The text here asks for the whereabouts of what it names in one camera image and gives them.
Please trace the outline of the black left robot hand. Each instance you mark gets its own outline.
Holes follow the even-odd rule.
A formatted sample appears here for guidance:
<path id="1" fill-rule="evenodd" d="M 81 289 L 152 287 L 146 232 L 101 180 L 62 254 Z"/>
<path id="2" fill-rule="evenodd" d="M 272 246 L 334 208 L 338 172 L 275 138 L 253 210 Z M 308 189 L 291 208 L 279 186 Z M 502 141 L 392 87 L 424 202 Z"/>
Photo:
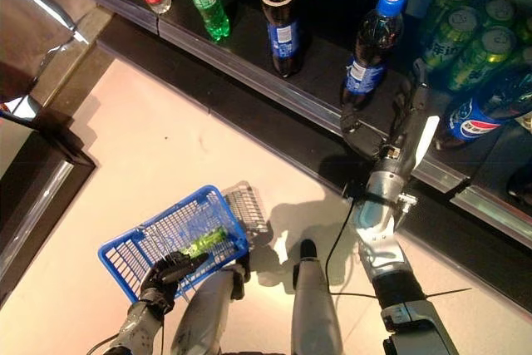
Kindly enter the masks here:
<path id="1" fill-rule="evenodd" d="M 157 261 L 140 286 L 139 300 L 158 320 L 162 320 L 175 305 L 175 295 L 180 283 L 194 273 L 209 257 L 208 253 L 196 256 L 175 251 Z"/>

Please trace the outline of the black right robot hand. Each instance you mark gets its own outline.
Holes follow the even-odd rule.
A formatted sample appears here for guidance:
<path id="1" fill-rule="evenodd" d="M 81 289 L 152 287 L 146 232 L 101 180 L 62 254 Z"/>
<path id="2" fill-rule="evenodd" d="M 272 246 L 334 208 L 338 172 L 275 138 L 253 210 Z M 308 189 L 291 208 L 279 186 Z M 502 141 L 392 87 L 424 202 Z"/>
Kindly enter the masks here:
<path id="1" fill-rule="evenodd" d="M 386 135 L 357 117 L 352 104 L 342 106 L 340 130 L 347 145 L 366 160 L 393 160 L 398 174 L 409 175 L 427 153 L 440 121 L 428 111 L 428 76 L 429 67 L 418 57 L 409 79 L 394 95 L 394 117 Z"/>

